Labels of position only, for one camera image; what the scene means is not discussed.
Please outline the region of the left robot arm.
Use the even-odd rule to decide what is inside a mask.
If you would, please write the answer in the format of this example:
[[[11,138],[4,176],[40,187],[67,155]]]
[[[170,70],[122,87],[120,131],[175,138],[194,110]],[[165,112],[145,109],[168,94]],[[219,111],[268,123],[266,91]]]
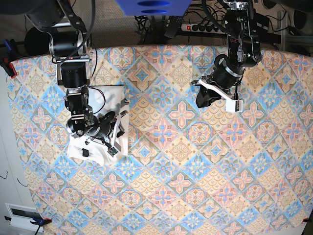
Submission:
[[[253,1],[227,0],[225,3],[228,9],[224,25],[220,25],[207,9],[206,2],[201,2],[209,20],[227,34],[228,54],[218,55],[214,60],[214,71],[192,84],[200,88],[196,97],[198,108],[209,107],[213,102],[224,99],[225,110],[235,113],[243,110],[243,101],[239,98],[238,90],[245,69],[256,66],[262,56]]]

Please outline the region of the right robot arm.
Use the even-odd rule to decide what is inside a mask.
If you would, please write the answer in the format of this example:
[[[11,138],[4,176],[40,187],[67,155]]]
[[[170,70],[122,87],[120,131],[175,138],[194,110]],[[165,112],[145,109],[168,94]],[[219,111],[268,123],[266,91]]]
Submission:
[[[69,132],[75,137],[88,135],[111,148],[124,134],[119,114],[114,111],[95,116],[89,106],[87,47],[95,21],[95,1],[91,2],[91,22],[86,27],[67,0],[30,0],[25,15],[41,32],[50,35],[49,51],[57,66],[58,84],[67,90],[65,106],[71,116]]]

